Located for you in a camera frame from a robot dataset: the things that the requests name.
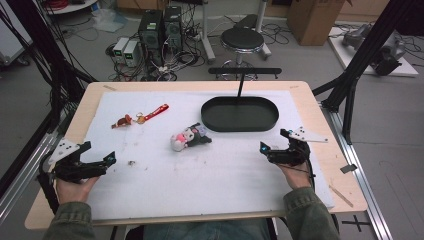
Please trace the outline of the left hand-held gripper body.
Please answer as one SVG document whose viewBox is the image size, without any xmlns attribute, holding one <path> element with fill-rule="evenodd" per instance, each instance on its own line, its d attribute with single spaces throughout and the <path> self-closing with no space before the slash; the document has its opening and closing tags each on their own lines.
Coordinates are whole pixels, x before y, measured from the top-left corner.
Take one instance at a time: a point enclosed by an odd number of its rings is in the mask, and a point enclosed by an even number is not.
<svg viewBox="0 0 424 240">
<path fill-rule="evenodd" d="M 101 161 L 82 162 L 81 155 L 77 153 L 79 149 L 77 143 L 73 143 L 66 138 L 62 138 L 56 149 L 48 155 L 48 164 L 54 165 L 51 172 L 43 170 L 44 162 L 40 163 L 38 181 L 40 183 L 52 184 L 53 178 L 59 178 L 66 182 L 79 183 L 82 179 L 89 179 L 104 175 L 108 168 L 101 166 Z"/>
</svg>

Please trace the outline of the black oval tray hanger stand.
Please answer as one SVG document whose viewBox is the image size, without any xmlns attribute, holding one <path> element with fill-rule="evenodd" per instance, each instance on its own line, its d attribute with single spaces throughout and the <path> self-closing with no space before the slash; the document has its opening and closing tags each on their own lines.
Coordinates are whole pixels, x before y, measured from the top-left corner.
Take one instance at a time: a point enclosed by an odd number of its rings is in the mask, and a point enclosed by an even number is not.
<svg viewBox="0 0 424 240">
<path fill-rule="evenodd" d="M 269 99 L 259 96 L 243 96 L 245 76 L 248 74 L 272 74 L 275 77 L 281 68 L 240 68 L 212 67 L 208 70 L 220 74 L 240 75 L 236 96 L 217 96 L 206 101 L 201 107 L 201 120 L 215 132 L 261 132 L 272 129 L 279 120 L 279 110 Z"/>
</svg>

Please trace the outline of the red strap toy keychain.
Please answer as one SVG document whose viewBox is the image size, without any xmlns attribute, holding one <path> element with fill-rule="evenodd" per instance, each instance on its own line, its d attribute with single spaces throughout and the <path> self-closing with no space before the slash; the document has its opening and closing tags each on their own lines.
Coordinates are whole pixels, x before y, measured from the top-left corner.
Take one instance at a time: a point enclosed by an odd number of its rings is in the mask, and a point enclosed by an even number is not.
<svg viewBox="0 0 424 240">
<path fill-rule="evenodd" d="M 133 119 L 129 114 L 125 114 L 122 118 L 118 119 L 114 124 L 112 124 L 111 128 L 116 129 L 120 127 L 126 127 L 129 125 L 132 125 L 133 123 L 144 124 L 150 119 L 159 115 L 160 113 L 166 111 L 168 108 L 169 108 L 168 104 L 163 104 L 147 115 L 144 115 L 143 113 L 138 113 L 135 119 Z"/>
</svg>

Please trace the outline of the black and pink plush toy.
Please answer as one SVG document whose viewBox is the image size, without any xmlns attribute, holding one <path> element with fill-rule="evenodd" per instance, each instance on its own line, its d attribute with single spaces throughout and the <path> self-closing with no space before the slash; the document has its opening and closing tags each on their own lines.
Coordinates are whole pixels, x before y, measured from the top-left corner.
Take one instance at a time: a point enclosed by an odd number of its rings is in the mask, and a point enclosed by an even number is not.
<svg viewBox="0 0 424 240">
<path fill-rule="evenodd" d="M 207 128 L 200 123 L 195 123 L 170 138 L 171 148 L 176 152 L 211 142 L 212 139 L 207 136 Z"/>
</svg>

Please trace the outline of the person's left hand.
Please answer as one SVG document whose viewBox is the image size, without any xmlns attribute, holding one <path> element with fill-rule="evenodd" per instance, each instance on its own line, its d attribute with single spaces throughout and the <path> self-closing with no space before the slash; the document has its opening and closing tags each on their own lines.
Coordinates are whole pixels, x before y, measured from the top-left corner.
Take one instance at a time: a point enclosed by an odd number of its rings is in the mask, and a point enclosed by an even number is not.
<svg viewBox="0 0 424 240">
<path fill-rule="evenodd" d="M 73 183 L 58 179 L 56 181 L 56 192 L 59 203 L 86 202 L 91 189 L 98 180 L 98 177 L 93 177 L 81 183 Z"/>
</svg>

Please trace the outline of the thin wooden stick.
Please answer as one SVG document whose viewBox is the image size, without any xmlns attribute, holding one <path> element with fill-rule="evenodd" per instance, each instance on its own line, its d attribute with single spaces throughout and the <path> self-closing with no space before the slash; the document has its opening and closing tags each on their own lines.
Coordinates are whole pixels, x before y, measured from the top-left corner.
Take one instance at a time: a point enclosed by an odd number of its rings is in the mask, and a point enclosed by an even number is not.
<svg viewBox="0 0 424 240">
<path fill-rule="evenodd" d="M 353 203 L 345 197 L 340 191 L 338 191 L 334 186 L 329 185 L 329 188 L 338 196 L 340 197 L 348 206 L 354 207 Z"/>
</svg>

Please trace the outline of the white foam mat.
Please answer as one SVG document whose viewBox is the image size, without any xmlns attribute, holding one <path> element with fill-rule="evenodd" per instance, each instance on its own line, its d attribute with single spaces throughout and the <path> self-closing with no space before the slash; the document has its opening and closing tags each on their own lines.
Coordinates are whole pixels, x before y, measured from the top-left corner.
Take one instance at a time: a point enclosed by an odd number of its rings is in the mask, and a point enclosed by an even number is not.
<svg viewBox="0 0 424 240">
<path fill-rule="evenodd" d="M 260 142 L 285 149 L 281 129 L 299 128 L 302 120 L 288 91 L 264 91 L 280 116 L 263 132 L 209 131 L 209 144 L 181 152 L 170 138 L 200 121 L 202 105 L 213 91 L 109 92 L 99 102 L 86 134 L 91 148 L 81 156 L 92 162 L 115 152 L 116 163 L 92 189 L 88 202 L 96 221 L 206 217 L 218 214 L 275 212 L 283 209 L 290 188 L 280 169 L 259 151 Z M 169 108 L 144 124 L 112 129 L 125 114 Z"/>
</svg>

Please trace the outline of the white board on floor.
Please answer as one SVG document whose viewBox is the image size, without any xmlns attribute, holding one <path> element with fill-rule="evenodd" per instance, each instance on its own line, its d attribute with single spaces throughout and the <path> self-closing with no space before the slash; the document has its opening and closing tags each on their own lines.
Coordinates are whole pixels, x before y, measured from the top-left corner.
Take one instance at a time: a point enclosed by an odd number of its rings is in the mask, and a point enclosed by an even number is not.
<svg viewBox="0 0 424 240">
<path fill-rule="evenodd" d="M 329 33 L 328 42 L 336 53 L 336 56 L 339 59 L 342 67 L 346 69 L 349 63 L 351 62 L 353 56 L 355 55 L 356 51 L 353 47 L 344 46 L 342 44 L 344 34 L 345 32 L 342 29 L 338 27 L 333 27 Z M 394 69 L 390 73 L 390 76 L 416 77 L 419 75 L 419 73 L 413 68 L 413 66 L 409 64 L 404 58 L 400 58 L 399 62 L 401 63 L 401 65 Z"/>
</svg>

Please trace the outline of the grey device on board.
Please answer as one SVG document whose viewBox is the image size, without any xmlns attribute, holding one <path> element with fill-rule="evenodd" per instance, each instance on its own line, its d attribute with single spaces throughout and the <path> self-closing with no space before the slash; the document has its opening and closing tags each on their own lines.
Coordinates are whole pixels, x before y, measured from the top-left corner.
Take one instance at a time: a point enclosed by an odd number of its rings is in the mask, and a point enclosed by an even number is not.
<svg viewBox="0 0 424 240">
<path fill-rule="evenodd" d="M 354 50 L 358 50 L 362 45 L 372 26 L 370 24 L 363 24 L 359 29 L 346 33 L 342 40 L 343 46 L 351 46 Z"/>
</svg>

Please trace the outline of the grey table leg with foot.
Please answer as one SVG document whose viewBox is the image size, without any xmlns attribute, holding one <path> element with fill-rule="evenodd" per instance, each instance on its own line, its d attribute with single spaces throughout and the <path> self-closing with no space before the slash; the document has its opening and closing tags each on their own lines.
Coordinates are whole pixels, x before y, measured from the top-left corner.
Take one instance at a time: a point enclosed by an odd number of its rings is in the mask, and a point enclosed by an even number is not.
<svg viewBox="0 0 424 240">
<path fill-rule="evenodd" d="M 200 37 L 207 57 L 207 63 L 213 64 L 216 57 L 208 38 L 208 0 L 202 0 L 202 31 Z"/>
</svg>

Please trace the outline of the black device on board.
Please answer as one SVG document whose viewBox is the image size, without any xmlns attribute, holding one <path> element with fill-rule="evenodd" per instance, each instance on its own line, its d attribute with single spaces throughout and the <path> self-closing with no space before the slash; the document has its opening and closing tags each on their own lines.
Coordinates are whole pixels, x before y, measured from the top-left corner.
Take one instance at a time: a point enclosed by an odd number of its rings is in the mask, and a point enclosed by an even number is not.
<svg viewBox="0 0 424 240">
<path fill-rule="evenodd" d="M 405 54 L 403 47 L 383 46 L 373 57 L 370 66 L 380 76 L 387 76 L 401 66 L 399 59 Z"/>
</svg>

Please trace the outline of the black computer tower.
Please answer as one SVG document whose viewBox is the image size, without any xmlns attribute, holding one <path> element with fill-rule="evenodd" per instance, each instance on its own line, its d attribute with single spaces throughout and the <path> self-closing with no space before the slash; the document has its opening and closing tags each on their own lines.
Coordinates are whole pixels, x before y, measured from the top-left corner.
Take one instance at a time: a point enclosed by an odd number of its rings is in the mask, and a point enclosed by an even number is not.
<svg viewBox="0 0 424 240">
<path fill-rule="evenodd" d="M 162 46 L 164 42 L 163 14 L 161 10 L 145 10 L 138 28 L 141 43 L 147 55 L 157 65 L 162 66 Z"/>
<path fill-rule="evenodd" d="M 164 11 L 165 42 L 174 53 L 182 50 L 181 13 L 180 6 L 167 6 Z"/>
</svg>

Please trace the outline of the white round table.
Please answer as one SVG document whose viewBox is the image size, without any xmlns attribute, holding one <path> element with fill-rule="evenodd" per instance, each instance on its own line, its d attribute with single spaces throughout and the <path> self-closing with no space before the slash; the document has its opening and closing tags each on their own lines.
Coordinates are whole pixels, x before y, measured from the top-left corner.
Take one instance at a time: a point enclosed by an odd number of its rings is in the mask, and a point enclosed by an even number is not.
<svg viewBox="0 0 424 240">
<path fill-rule="evenodd" d="M 46 9 L 46 13 L 49 15 L 52 14 L 65 14 L 71 13 L 83 9 L 90 8 L 92 11 L 98 10 L 101 7 L 100 2 L 98 0 L 84 0 L 83 4 L 71 4 L 69 3 L 67 6 L 59 9 Z"/>
</svg>

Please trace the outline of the aluminium rail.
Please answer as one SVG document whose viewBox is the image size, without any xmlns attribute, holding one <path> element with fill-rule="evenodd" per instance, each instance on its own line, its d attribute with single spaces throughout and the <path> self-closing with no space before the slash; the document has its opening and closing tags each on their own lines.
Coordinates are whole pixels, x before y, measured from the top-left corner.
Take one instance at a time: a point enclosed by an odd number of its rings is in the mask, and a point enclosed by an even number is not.
<svg viewBox="0 0 424 240">
<path fill-rule="evenodd" d="M 56 133 L 46 134 L 29 150 L 29 155 L 24 158 L 24 165 L 14 177 L 3 197 L 0 198 L 0 225 L 7 219 L 30 182 L 35 180 L 41 160 L 48 152 L 55 149 L 60 138 L 61 136 Z"/>
<path fill-rule="evenodd" d="M 333 135 L 335 136 L 347 163 L 349 165 L 356 166 L 356 169 L 352 171 L 352 174 L 355 177 L 358 186 L 361 189 L 362 195 L 367 203 L 366 213 L 376 238 L 378 240 L 393 240 L 389 227 L 385 221 L 382 211 L 380 210 L 380 207 L 362 168 L 359 157 L 354 147 L 348 143 L 342 134 L 342 118 L 338 113 L 333 113 L 324 107 L 322 107 L 321 110 L 326 117 L 330 128 L 332 129 Z"/>
</svg>

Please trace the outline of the black metal frame strut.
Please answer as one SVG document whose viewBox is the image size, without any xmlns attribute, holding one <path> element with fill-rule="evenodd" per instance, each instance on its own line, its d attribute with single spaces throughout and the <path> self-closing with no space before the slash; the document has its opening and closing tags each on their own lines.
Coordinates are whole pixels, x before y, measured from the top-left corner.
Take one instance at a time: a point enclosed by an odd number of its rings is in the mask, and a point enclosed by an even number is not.
<svg viewBox="0 0 424 240">
<path fill-rule="evenodd" d="M 87 71 L 76 68 L 72 60 L 67 60 L 54 37 L 53 28 L 58 25 L 48 23 L 37 3 L 38 0 L 5 0 L 5 4 L 0 1 L 0 20 L 32 58 L 51 88 L 51 109 L 0 178 L 0 198 L 11 188 L 44 134 L 51 133 L 60 125 L 60 114 L 76 110 L 86 90 L 82 82 L 96 82 Z"/>
<path fill-rule="evenodd" d="M 312 91 L 313 95 L 317 96 L 331 90 L 330 95 L 321 104 L 332 113 L 337 113 L 340 104 L 345 102 L 342 136 L 349 145 L 352 144 L 351 124 L 357 83 L 379 49 L 417 1 L 390 0 L 347 68 L 334 80 Z"/>
</svg>

